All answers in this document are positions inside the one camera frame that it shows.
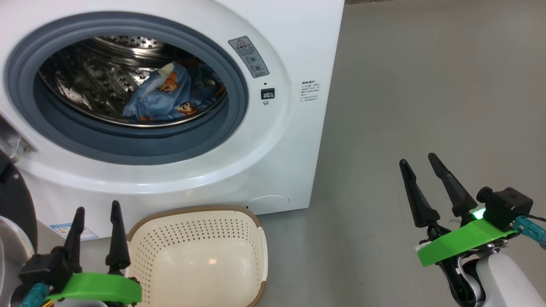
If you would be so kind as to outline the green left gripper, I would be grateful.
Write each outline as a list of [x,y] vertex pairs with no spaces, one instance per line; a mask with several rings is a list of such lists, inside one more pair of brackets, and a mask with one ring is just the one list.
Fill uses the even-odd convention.
[[[112,235],[105,264],[109,267],[109,273],[121,273],[131,265],[131,259],[121,205],[117,200],[112,202],[110,221]],[[84,207],[79,207],[64,244],[67,264],[75,274],[60,293],[48,295],[47,300],[105,301],[123,305],[140,303],[142,286],[136,281],[121,275],[82,272],[80,243],[83,231]]]

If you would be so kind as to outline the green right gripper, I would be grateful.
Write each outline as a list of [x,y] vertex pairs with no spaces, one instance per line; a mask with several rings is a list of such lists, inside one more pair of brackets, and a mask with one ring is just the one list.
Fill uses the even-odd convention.
[[[428,159],[435,175],[442,181],[447,191],[452,202],[454,216],[470,217],[470,211],[478,206],[476,201],[435,153],[429,153]],[[406,159],[401,159],[399,168],[415,226],[420,229],[436,226],[437,221],[440,219],[439,213],[431,208],[418,187],[417,177],[410,164]],[[516,231],[512,229],[503,232],[482,218],[434,239],[431,243],[427,243],[427,245],[418,249],[417,255],[423,267],[431,266],[515,233]]]

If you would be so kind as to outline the black round glass washer door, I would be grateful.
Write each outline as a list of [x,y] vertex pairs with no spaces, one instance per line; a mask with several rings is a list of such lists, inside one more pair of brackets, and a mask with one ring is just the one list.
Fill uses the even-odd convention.
[[12,307],[22,284],[19,274],[35,254],[37,223],[29,190],[19,169],[0,150],[0,307]]

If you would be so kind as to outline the blue and white bear-print garment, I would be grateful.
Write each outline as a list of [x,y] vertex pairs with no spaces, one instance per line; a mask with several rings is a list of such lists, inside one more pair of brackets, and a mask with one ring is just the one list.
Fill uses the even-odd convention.
[[187,116],[179,111],[190,100],[192,80],[184,66],[173,61],[150,77],[131,96],[122,116],[128,119],[171,121]]

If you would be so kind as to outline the metal door hinge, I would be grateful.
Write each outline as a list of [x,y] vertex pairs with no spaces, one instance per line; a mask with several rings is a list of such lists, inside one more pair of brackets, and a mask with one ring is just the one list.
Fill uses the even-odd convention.
[[0,151],[15,165],[37,148],[20,134],[0,113]]

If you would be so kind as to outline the white front-load washing machine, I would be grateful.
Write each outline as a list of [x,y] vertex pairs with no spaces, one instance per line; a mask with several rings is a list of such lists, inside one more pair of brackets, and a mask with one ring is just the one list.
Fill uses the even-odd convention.
[[[234,57],[248,85],[248,109],[218,148],[165,165],[116,165],[38,152],[16,167],[43,225],[72,223],[84,207],[84,226],[111,233],[110,206],[120,202],[126,229],[152,214],[190,206],[245,208],[280,195],[290,210],[307,208],[321,142],[344,0],[0,0],[0,22],[15,16],[52,19],[82,12],[122,11],[161,16],[191,27]],[[247,36],[270,72],[253,78],[228,44]],[[316,101],[300,102],[303,81],[320,83]],[[261,89],[275,88],[262,100]]]

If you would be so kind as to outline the stainless steel washing machine drum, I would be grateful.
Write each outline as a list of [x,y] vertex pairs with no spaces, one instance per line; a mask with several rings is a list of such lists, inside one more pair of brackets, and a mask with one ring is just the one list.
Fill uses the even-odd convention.
[[171,121],[123,117],[123,109],[138,87],[152,72],[173,61],[182,66],[205,63],[188,51],[153,38],[110,35],[63,47],[43,62],[38,74],[43,83],[72,109],[95,120],[119,126],[153,128],[184,125],[209,115],[227,103],[226,89],[219,102],[195,116]]

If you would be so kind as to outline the blue energy label sticker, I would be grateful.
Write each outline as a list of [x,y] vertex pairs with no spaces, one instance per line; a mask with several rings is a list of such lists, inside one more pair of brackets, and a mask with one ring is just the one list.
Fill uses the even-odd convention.
[[[49,225],[49,228],[52,229],[55,233],[60,235],[62,238],[67,239],[68,233],[72,227],[71,223],[63,223],[60,225]],[[80,235],[80,240],[94,240],[99,237],[87,227],[84,226],[84,230]]]

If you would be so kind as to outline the cream perforated laundry basket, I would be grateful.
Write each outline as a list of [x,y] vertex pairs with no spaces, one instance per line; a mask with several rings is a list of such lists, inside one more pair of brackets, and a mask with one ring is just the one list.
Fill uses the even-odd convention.
[[239,206],[160,212],[128,232],[125,276],[142,286],[135,307],[257,307],[268,278],[261,222]]

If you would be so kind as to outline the small printed text sticker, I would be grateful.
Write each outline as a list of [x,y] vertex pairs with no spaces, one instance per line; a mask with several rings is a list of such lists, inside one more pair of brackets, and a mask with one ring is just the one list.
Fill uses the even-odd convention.
[[319,82],[303,81],[300,89],[300,102],[316,101],[320,96],[321,85]]

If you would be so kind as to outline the round white filter cover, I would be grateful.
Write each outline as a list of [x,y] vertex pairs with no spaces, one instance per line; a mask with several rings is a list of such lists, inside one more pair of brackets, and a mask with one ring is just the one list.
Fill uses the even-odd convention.
[[290,200],[280,195],[268,195],[250,200],[245,205],[255,215],[271,214],[275,212],[288,211],[291,209]]

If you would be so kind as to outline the grey warning label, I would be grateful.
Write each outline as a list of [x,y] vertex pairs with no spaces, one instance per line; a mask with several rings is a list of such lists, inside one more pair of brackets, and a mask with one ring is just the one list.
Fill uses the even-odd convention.
[[235,52],[244,62],[252,75],[252,78],[260,78],[270,74],[266,63],[249,37],[243,36],[235,38],[229,40],[228,44],[235,50]]

